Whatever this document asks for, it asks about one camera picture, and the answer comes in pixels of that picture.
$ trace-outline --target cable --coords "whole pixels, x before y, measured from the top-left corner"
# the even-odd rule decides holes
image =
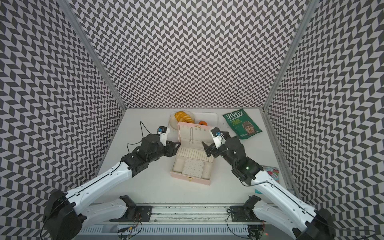
[[[119,233],[120,233],[120,239],[122,239],[122,233],[123,232],[126,232],[127,230],[130,230],[129,231],[129,235],[131,235],[131,232],[132,232],[132,229],[133,229],[133,227],[134,227],[134,225],[135,225],[135,222],[136,222],[136,219],[137,219],[137,213],[135,214],[135,216],[134,216],[135,218],[134,218],[134,221],[133,221],[133,224],[132,224],[132,226],[131,227],[123,227],[122,229],[118,229],[118,231],[117,231],[117,233],[118,233],[118,236],[119,236]]]
[[[273,185],[273,186],[276,186],[274,185],[273,183],[270,183],[270,182],[260,182],[258,184],[253,184],[253,185],[244,185],[243,182],[240,180],[241,184],[243,186],[246,186],[246,187],[251,187],[251,186],[256,186],[256,185],[260,185],[260,184],[263,184],[263,183],[269,183],[270,185]],[[360,232],[360,231],[369,231],[369,232],[374,232],[375,234],[372,234],[370,236],[367,236],[367,237],[363,237],[363,238],[355,238],[355,239],[351,239],[351,240],[361,240],[361,239],[367,239],[369,237],[372,237],[372,236],[375,236],[376,235],[376,232],[374,230],[365,230],[365,229],[362,229],[362,230],[349,230],[349,229],[345,229],[345,228],[337,228],[337,227],[334,227],[334,226],[330,226],[322,221],[320,221],[319,219],[317,219],[316,217],[314,217],[312,214],[310,214],[309,212],[307,212],[304,208],[302,208],[300,206],[300,204],[298,204],[296,201],[294,201],[290,196],[288,196],[285,192],[283,192],[281,189],[279,189],[278,187],[276,187],[276,189],[278,189],[279,191],[281,191],[287,198],[289,198],[292,202],[294,202],[299,208],[301,208],[301,210],[305,211],[306,213],[308,213],[309,216],[313,217],[314,219],[316,219],[318,222],[328,226],[328,227],[331,227],[333,229],[336,229],[336,230],[340,230],[340,231],[346,231],[346,232]]]
[[[141,220],[141,214],[140,214],[140,212],[138,212],[139,213],[139,221]],[[137,223],[137,225],[136,225],[136,227],[139,225],[139,223]]]
[[[137,143],[127,143],[128,154],[130,154],[128,145],[135,145],[135,144],[138,144],[138,143],[141,143],[141,141],[140,141],[140,142],[137,142]]]
[[[135,222],[136,222],[136,218],[137,218],[137,213],[135,214],[135,220],[133,221],[132,227],[131,227],[131,229],[129,231],[129,238],[131,237],[131,234],[132,234],[132,231],[133,231],[133,226],[135,225]]]
[[[135,233],[134,235],[132,235],[129,239],[133,238],[134,236],[136,236],[137,234],[139,234],[141,232],[141,230],[143,229],[143,224],[139,221],[139,223],[141,224],[141,228],[140,228],[140,231],[138,231],[137,233]]]
[[[60,207],[61,204],[65,203],[68,199],[70,199],[71,197],[75,196],[75,194],[73,194],[72,196],[70,196],[69,198],[67,198],[66,200],[62,201],[61,203],[59,203],[59,205],[57,205],[53,211],[51,211],[50,215],[47,217],[47,219],[43,222],[43,227],[40,229],[40,239],[43,239],[43,236],[41,235],[43,233],[43,230],[44,230],[44,226],[45,224],[48,222],[48,219],[52,216],[52,214],[56,211],[56,209],[58,207]]]
[[[144,126],[145,130],[147,130],[147,132],[149,132],[150,134],[152,134],[150,131],[148,131],[147,127],[144,125],[144,123],[142,121],[140,121],[140,129],[141,129],[141,136],[144,137],[144,134],[143,134],[143,128],[142,126]]]
[[[116,171],[121,165],[121,162],[119,162],[119,165],[117,168],[113,169],[110,173],[113,173],[114,171]],[[109,176],[109,174],[106,174],[104,176],[102,176],[100,179],[98,179],[97,181],[91,183],[90,185],[86,186],[85,188],[81,189],[80,191],[78,191],[78,193],[84,191],[85,189],[89,188],[90,186],[92,186],[93,184],[97,183],[98,181],[100,181],[101,179],[105,178],[106,176]]]
[[[235,236],[237,236],[237,237],[239,237],[239,238],[249,239],[249,238],[247,238],[247,237],[240,237],[239,235],[236,235],[236,234],[234,234],[234,233],[232,232],[232,230],[231,230],[231,229],[229,228],[229,226],[228,226],[228,219],[229,219],[230,216],[233,215],[233,212],[232,212],[230,209],[227,209],[227,213],[230,214],[230,215],[227,217],[227,220],[225,221],[225,222],[227,223],[227,228],[228,228],[228,230],[229,230],[233,235],[235,235]]]

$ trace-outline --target black cable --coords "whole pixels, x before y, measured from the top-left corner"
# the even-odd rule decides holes
[[[140,142],[137,142],[137,143],[127,143],[128,154],[130,153],[130,152],[129,152],[128,145],[135,145],[135,144],[138,144],[138,143],[141,143],[141,141],[140,141]]]
[[[144,126],[145,130],[147,130],[147,132],[149,132],[150,134],[152,134],[150,131],[148,131],[147,127],[144,125],[144,123],[142,121],[140,121],[140,129],[141,129],[141,136],[144,137],[144,134],[143,134],[143,128],[142,126]]]
[[[132,224],[132,227],[131,227],[131,230],[129,231],[129,235],[131,235],[132,234],[132,232],[133,232],[133,226],[135,225],[135,223],[136,223],[136,218],[137,218],[137,213],[135,214],[135,220],[133,221],[133,224]]]
[[[52,214],[56,211],[56,209],[58,207],[60,207],[61,204],[65,203],[65,201],[67,201],[68,199],[70,199],[71,197],[75,196],[75,194],[73,194],[72,196],[70,196],[69,198],[67,198],[66,200],[62,201],[61,203],[59,203],[59,205],[57,205],[53,211],[51,212],[51,214],[47,217],[47,219],[45,219],[45,221],[43,222],[43,227],[40,229],[40,239],[43,239],[43,236],[41,235],[43,233],[43,230],[44,230],[44,226],[45,224],[47,223],[48,219],[52,216]]]
[[[113,173],[114,171],[116,171],[116,170],[120,167],[120,165],[121,165],[121,162],[119,162],[118,167],[115,168],[114,170],[112,170],[111,173]],[[102,177],[101,177],[100,179],[98,179],[97,181],[91,183],[90,185],[88,185],[88,186],[86,186],[85,188],[83,188],[83,189],[81,189],[80,191],[78,191],[78,193],[80,193],[80,192],[84,191],[85,189],[89,188],[90,186],[92,186],[93,184],[97,183],[98,181],[100,181],[101,179],[105,178],[106,176],[109,176],[109,174],[106,174],[106,175],[102,176]]]
[[[263,183],[269,183],[270,185],[275,186],[273,183],[270,183],[270,182],[260,182],[260,183],[258,183],[258,184],[253,184],[253,185],[249,185],[249,186],[244,185],[243,182],[242,182],[241,180],[240,180],[240,182],[241,182],[241,184],[242,184],[243,186],[246,186],[246,187],[256,186],[256,185],[260,185],[260,184],[263,184]],[[346,231],[346,232],[369,231],[369,232],[374,232],[374,233],[375,233],[375,234],[372,234],[372,235],[367,236],[367,237],[363,237],[363,238],[355,238],[355,239],[351,239],[351,240],[367,239],[367,238],[369,238],[369,237],[372,237],[372,236],[375,236],[375,235],[376,235],[376,232],[375,232],[374,230],[369,230],[369,229],[368,229],[368,230],[365,230],[365,229],[361,229],[361,230],[360,230],[360,229],[359,229],[359,230],[349,230],[349,229],[345,229],[345,228],[337,228],[337,227],[334,227],[334,226],[330,226],[330,225],[328,225],[328,224],[326,224],[326,223],[320,221],[320,220],[317,219],[316,217],[312,216],[312,214],[310,214],[310,213],[307,212],[304,208],[302,208],[302,207],[300,206],[300,204],[298,204],[296,201],[294,201],[290,196],[288,196],[288,195],[287,195],[285,192],[283,192],[281,189],[279,189],[278,187],[277,187],[276,189],[278,189],[279,191],[281,191],[287,198],[289,198],[292,202],[294,202],[299,208],[301,208],[301,209],[304,210],[306,213],[308,213],[309,216],[313,217],[314,219],[316,219],[317,221],[319,221],[320,223],[322,223],[322,224],[324,224],[324,225],[326,225],[326,226],[328,226],[328,227],[331,227],[331,228],[333,228],[333,229],[340,230],[340,231]]]
[[[231,230],[231,229],[229,228],[229,226],[228,226],[228,219],[229,219],[230,216],[233,215],[233,212],[232,212],[230,209],[227,209],[227,213],[230,214],[230,215],[227,217],[227,220],[226,220],[228,230],[229,230],[233,235],[235,235],[235,236],[237,236],[237,237],[239,237],[239,238],[249,239],[249,238],[247,238],[247,237],[240,237],[239,235],[236,235],[236,234],[234,234],[234,233],[232,232],[232,230]]]

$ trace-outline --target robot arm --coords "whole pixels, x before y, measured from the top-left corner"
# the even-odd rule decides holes
[[[230,137],[228,132],[221,132],[217,127],[210,133],[214,142],[210,146],[202,142],[207,156],[222,156],[240,181],[255,187],[279,207],[270,207],[258,199],[253,203],[256,217],[280,228],[293,239],[334,239],[334,228],[329,227],[333,225],[329,211],[317,211],[283,188],[261,165],[247,157],[237,137]]]
[[[176,155],[180,143],[167,141],[167,134],[168,129],[161,126],[157,134],[144,137],[140,146],[106,172],[68,192],[56,190],[51,193],[43,216],[44,227],[51,237],[54,240],[72,239],[82,228],[130,214],[127,210],[135,204],[128,196],[92,207],[89,205],[108,190],[148,168],[149,163],[162,156]]]

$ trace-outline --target black bracket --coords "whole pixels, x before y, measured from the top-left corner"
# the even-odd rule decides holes
[[[149,222],[152,206],[137,206],[127,195],[120,199],[126,203],[128,209],[121,218],[110,219],[110,222]]]
[[[253,213],[253,207],[261,198],[253,195],[242,206],[230,206],[232,222],[261,222]]]
[[[263,237],[262,231],[262,225],[248,225],[248,233],[250,235],[250,239],[260,240]]]

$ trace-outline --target wire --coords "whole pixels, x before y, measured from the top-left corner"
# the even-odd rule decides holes
[[[140,141],[140,142],[137,142],[137,143],[127,143],[128,154],[130,154],[128,145],[135,145],[135,144],[138,144],[138,143],[141,143],[141,141]]]
[[[143,134],[143,128],[142,126],[144,126],[145,130],[147,130],[147,132],[149,132],[150,134],[152,134],[150,131],[148,131],[147,127],[144,125],[144,123],[142,121],[140,121],[140,129],[141,129],[141,136],[144,137],[144,134]]]
[[[119,165],[117,168],[113,169],[110,173],[113,173],[114,171],[116,171],[121,165],[121,162],[119,162]],[[106,174],[104,176],[102,176],[100,179],[98,179],[97,181],[91,183],[90,185],[86,186],[85,188],[81,189],[80,191],[78,191],[78,193],[84,191],[85,189],[89,188],[90,186],[92,186],[93,184],[97,183],[98,181],[100,181],[101,179],[105,178],[106,176],[109,176],[109,174]]]
[[[234,233],[232,232],[232,230],[231,230],[231,229],[229,228],[229,226],[228,226],[228,219],[229,219],[230,216],[233,215],[233,212],[228,212],[228,213],[230,213],[230,215],[227,217],[227,220],[226,220],[228,230],[229,230],[233,235],[235,235],[235,236],[237,236],[237,237],[239,237],[239,238],[249,239],[249,238],[247,238],[247,237],[240,237],[239,235],[236,235],[236,234],[234,234]]]
[[[141,214],[140,214],[140,212],[138,212],[139,213],[139,221],[141,220]],[[136,225],[136,227],[139,225],[139,223],[137,223],[137,225]]]
[[[53,211],[51,211],[50,215],[49,215],[49,216],[47,217],[47,219],[43,222],[43,227],[40,229],[40,239],[43,239],[43,237],[42,237],[41,234],[43,233],[44,226],[45,226],[45,224],[48,222],[48,219],[52,216],[52,214],[56,211],[56,209],[57,209],[58,207],[60,207],[61,204],[65,203],[68,199],[70,199],[70,198],[73,197],[73,196],[75,196],[75,194],[73,194],[72,196],[70,196],[70,197],[67,198],[66,200],[64,200],[64,201],[62,201],[61,203],[59,203],[59,205],[57,205],[57,206],[53,209]]]
[[[131,239],[133,238],[134,236],[136,236],[137,234],[139,234],[141,232],[141,230],[143,229],[143,224],[139,221],[139,223],[141,224],[141,228],[140,228],[140,231],[138,231],[137,233],[135,233],[134,235],[132,235],[130,238],[128,239]]]
[[[243,186],[246,186],[246,187],[251,187],[251,186],[256,186],[256,185],[260,185],[260,184],[263,184],[263,183],[269,183],[270,185],[273,185],[273,186],[275,186],[273,183],[270,183],[270,182],[260,182],[260,183],[258,183],[258,184],[253,184],[253,185],[249,185],[249,186],[247,186],[247,185],[244,185],[243,184],[243,182],[240,180],[240,182],[241,182],[241,184],[243,185]],[[324,223],[324,222],[322,222],[322,221],[320,221],[319,219],[317,219],[316,217],[314,217],[312,214],[310,214],[309,212],[307,212],[304,208],[302,208],[302,206],[300,206],[300,204],[298,204],[296,201],[294,201],[290,196],[288,196],[285,192],[283,192],[281,189],[279,189],[278,187],[276,188],[276,189],[278,189],[279,191],[281,191],[287,198],[289,198],[292,202],[294,202],[299,208],[301,208],[303,211],[305,211],[306,213],[308,213],[309,214],[309,216],[311,216],[311,217],[313,217],[314,219],[316,219],[318,222],[320,222],[320,223],[322,223],[322,224],[324,224],[324,225],[326,225],[326,226],[328,226],[328,227],[331,227],[331,228],[333,228],[333,229],[336,229],[336,230],[340,230],[340,231],[346,231],[346,232],[360,232],[360,231],[369,231],[369,232],[374,232],[375,234],[372,234],[372,235],[370,235],[370,236],[367,236],[367,237],[363,237],[363,238],[355,238],[355,239],[351,239],[351,240],[361,240],[361,239],[367,239],[367,238],[369,238],[369,237],[372,237],[372,236],[375,236],[376,235],[376,232],[374,231],[374,230],[366,230],[366,229],[358,229],[358,230],[349,230],[349,229],[345,229],[345,228],[337,228],[337,227],[334,227],[334,226],[330,226],[330,225],[328,225],[328,224],[326,224],[326,223]]]
[[[137,213],[135,214],[135,220],[133,221],[132,227],[131,227],[131,229],[129,231],[129,238],[131,237],[131,234],[132,234],[132,231],[133,231],[133,226],[135,225],[135,222],[136,222],[136,218],[137,218]]]

